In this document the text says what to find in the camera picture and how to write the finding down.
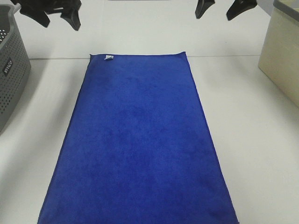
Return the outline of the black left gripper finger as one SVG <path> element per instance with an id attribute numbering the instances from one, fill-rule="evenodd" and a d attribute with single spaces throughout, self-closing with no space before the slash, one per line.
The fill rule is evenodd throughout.
<path id="1" fill-rule="evenodd" d="M 80 0 L 52 0 L 46 13 L 60 13 L 60 17 L 67 21 L 75 31 L 78 31 L 81 26 L 78 15 L 81 4 Z"/>
<path id="2" fill-rule="evenodd" d="M 25 15 L 43 27 L 47 28 L 50 20 L 44 11 L 44 7 L 39 0 L 10 0 L 15 6 L 20 5 L 20 13 Z"/>

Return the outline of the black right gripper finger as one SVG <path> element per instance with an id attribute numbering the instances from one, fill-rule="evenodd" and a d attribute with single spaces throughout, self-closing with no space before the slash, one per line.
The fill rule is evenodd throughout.
<path id="1" fill-rule="evenodd" d="M 209 9 L 215 3 L 214 0 L 198 0 L 196 9 L 195 9 L 195 16 L 197 19 L 200 19 L 206 10 Z"/>
<path id="2" fill-rule="evenodd" d="M 235 0 L 226 13 L 228 21 L 257 6 L 256 0 Z"/>

